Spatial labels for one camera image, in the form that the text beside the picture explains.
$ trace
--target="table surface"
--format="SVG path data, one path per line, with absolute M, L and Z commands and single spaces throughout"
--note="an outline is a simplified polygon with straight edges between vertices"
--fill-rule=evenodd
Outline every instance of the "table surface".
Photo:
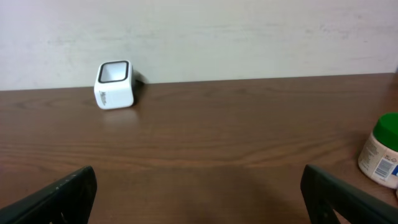
M 318 165 L 398 206 L 356 163 L 395 74 L 146 85 L 103 111 L 92 88 L 0 92 L 0 207 L 84 165 L 90 223 L 309 223 L 300 192 Z

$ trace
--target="white plastic cube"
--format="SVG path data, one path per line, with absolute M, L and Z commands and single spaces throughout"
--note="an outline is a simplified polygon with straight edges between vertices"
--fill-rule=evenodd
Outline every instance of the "white plastic cube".
M 132 65 L 129 61 L 102 64 L 94 85 L 97 105 L 104 110 L 131 106 L 134 103 L 133 86 Z

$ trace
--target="green cap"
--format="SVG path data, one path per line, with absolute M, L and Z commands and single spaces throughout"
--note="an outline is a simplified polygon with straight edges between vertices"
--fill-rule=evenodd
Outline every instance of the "green cap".
M 387 113 L 379 118 L 373 136 L 386 147 L 398 152 L 398 113 Z

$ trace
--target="wood grain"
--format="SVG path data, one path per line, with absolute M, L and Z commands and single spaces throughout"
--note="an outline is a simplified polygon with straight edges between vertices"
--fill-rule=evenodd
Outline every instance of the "wood grain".
M 147 85 L 100 110 L 92 88 L 0 92 L 0 207 L 81 166 L 90 223 L 309 223 L 305 164 L 397 206 L 356 152 L 398 110 L 395 74 Z

